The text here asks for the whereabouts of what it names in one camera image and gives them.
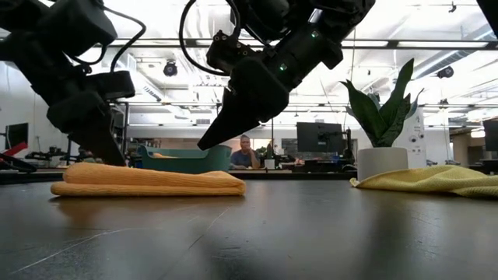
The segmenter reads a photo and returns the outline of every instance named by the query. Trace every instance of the black robotic arm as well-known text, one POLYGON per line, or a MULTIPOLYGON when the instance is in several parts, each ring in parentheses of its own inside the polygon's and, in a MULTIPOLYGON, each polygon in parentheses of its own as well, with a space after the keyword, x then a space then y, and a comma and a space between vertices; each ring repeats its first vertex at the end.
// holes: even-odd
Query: black robotic arm
POLYGON ((2 2, 0 27, 11 33, 0 42, 0 59, 11 61, 49 106, 48 120, 69 139, 106 163, 123 166, 110 127, 108 100, 135 95, 128 72, 88 75, 116 37, 103 3, 59 0, 50 8, 37 0, 2 2), (102 55, 94 63, 74 66, 68 60, 96 44, 102 55))
POLYGON ((337 66, 342 61, 342 40, 363 20, 375 0, 234 3, 240 13, 237 24, 266 47, 253 51, 233 35, 222 31, 215 35, 207 62, 229 73, 230 81, 222 110, 198 143, 201 149, 276 117, 287 107, 289 92, 319 63, 329 69, 337 66), (281 40, 274 47, 268 44, 276 39, 281 40))

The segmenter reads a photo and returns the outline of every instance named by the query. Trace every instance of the yellow cloth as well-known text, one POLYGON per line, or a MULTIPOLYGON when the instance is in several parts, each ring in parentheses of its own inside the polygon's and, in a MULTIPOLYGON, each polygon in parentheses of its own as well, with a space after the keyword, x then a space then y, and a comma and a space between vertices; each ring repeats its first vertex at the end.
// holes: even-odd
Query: yellow cloth
POLYGON ((163 156, 158 152, 153 153, 153 158, 155 158, 155 159, 177 159, 177 157, 175 157, 175 156, 163 156))
POLYGON ((459 166, 431 166, 351 179, 354 187, 386 191, 454 193, 467 198, 498 198, 498 176, 459 166))
POLYGON ((222 171, 199 175, 77 163, 52 185, 62 196, 242 195, 245 183, 222 171))

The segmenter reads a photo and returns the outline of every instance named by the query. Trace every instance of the white pot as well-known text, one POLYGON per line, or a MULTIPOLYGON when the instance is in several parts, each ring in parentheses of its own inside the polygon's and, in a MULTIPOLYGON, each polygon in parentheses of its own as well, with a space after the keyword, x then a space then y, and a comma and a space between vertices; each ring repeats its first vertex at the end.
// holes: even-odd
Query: white pot
POLYGON ((358 151, 358 180, 363 181, 381 173, 408 169, 405 148, 371 148, 358 151))
POLYGON ((266 167, 266 169, 275 169, 275 160, 274 159, 265 159, 265 167, 266 167))

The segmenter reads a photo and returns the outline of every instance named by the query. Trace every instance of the plant leaf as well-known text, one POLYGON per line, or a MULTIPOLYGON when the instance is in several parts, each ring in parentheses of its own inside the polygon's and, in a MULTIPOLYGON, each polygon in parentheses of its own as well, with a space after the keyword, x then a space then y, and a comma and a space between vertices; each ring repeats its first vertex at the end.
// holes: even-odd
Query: plant leaf
POLYGON ((392 147, 392 144, 395 142, 396 138, 403 131, 405 117, 410 110, 410 99, 411 95, 409 94, 402 100, 402 103, 398 107, 395 121, 392 126, 386 130, 377 143, 372 143, 374 147, 392 147))
POLYGON ((375 104, 375 107, 377 108, 377 110, 379 110, 381 108, 379 99, 377 99, 377 97, 372 93, 368 93, 367 96, 372 99, 373 103, 375 104))
POLYGON ((396 81, 395 90, 392 91, 389 100, 380 109, 382 119, 385 124, 390 127, 395 122, 396 115, 398 114, 398 108, 400 103, 403 101, 403 96, 405 95, 406 85, 410 82, 413 74, 413 62, 414 59, 410 59, 403 65, 401 71, 399 72, 398 80, 396 81))
POLYGON ((349 114, 349 116, 356 118, 355 114, 352 112, 351 107, 346 106, 346 107, 345 107, 345 111, 346 111, 346 113, 348 113, 348 114, 349 114))
POLYGON ((355 89, 350 81, 341 83, 348 89, 349 102, 355 119, 372 142, 378 140, 386 132, 388 126, 382 120, 374 102, 367 95, 355 89))
POLYGON ((406 120, 408 120, 410 117, 412 117, 413 114, 415 114, 415 112, 419 108, 419 96, 420 96, 420 93, 424 92, 424 90, 426 90, 426 89, 420 90, 419 94, 417 94, 417 98, 415 98, 415 101, 413 101, 413 103, 410 107, 410 111, 406 114, 406 117, 405 117, 406 120))

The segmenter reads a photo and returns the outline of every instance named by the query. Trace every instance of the orange towel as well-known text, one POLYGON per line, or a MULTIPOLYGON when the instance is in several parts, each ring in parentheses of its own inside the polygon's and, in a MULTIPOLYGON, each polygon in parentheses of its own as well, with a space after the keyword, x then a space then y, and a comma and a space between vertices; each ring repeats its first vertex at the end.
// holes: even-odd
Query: orange towel
POLYGON ((228 173, 199 175, 77 163, 64 173, 64 182, 52 185, 62 196, 174 196, 242 195, 245 183, 228 173))

